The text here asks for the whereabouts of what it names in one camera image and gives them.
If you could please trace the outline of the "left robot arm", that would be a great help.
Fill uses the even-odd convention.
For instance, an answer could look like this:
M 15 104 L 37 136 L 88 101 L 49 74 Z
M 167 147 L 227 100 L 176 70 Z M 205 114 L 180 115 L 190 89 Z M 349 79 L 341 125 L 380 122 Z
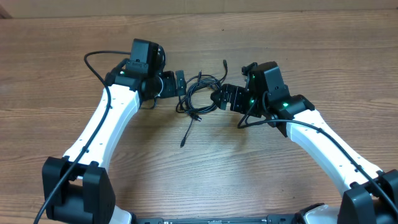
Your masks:
M 101 101 L 76 142 L 63 157 L 42 167 L 43 214 L 64 223 L 135 223 L 136 216 L 116 205 L 108 169 L 130 119 L 147 100 L 177 96 L 174 73 L 164 71 L 163 47 L 134 39 L 130 52 L 104 78 Z

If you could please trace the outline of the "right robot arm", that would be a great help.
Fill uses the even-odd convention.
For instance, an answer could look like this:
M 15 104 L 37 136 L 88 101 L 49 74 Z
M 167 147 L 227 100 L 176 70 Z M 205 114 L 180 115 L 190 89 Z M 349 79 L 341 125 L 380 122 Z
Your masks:
M 341 195 L 339 207 L 316 203 L 266 223 L 397 223 L 397 170 L 384 172 L 332 130 L 315 106 L 292 96 L 276 62 L 243 67 L 246 86 L 224 84 L 211 94 L 220 108 L 243 114 L 238 128 L 268 124 L 302 147 Z

